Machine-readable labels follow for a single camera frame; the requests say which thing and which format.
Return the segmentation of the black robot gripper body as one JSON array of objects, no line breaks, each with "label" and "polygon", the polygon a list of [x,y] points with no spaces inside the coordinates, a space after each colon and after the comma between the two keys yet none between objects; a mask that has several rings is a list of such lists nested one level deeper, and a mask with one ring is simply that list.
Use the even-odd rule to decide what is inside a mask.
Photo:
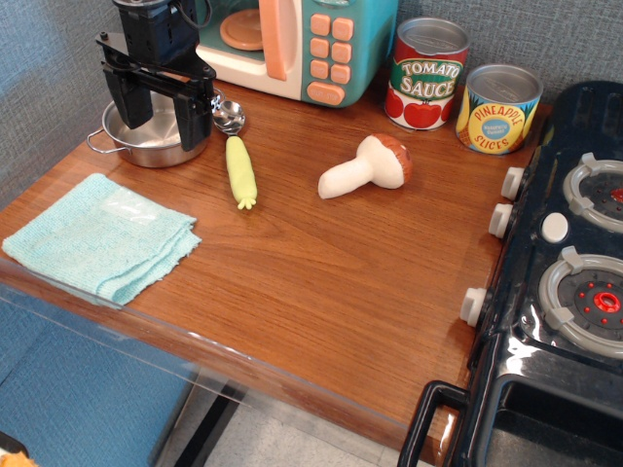
[{"label": "black robot gripper body", "polygon": [[209,26],[211,4],[195,1],[115,1],[123,31],[101,32],[103,65],[138,76],[150,92],[213,93],[214,69],[199,58],[200,32]]}]

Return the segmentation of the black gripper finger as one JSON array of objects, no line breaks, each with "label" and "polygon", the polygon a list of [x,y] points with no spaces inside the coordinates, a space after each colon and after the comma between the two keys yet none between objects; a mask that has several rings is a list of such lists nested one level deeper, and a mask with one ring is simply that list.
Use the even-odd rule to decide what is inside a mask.
[{"label": "black gripper finger", "polygon": [[178,133],[184,151],[193,151],[210,136],[212,100],[212,92],[199,96],[178,93],[173,97]]},{"label": "black gripper finger", "polygon": [[135,73],[121,71],[109,65],[102,66],[108,89],[124,124],[138,128],[153,118],[150,90],[138,80]]}]

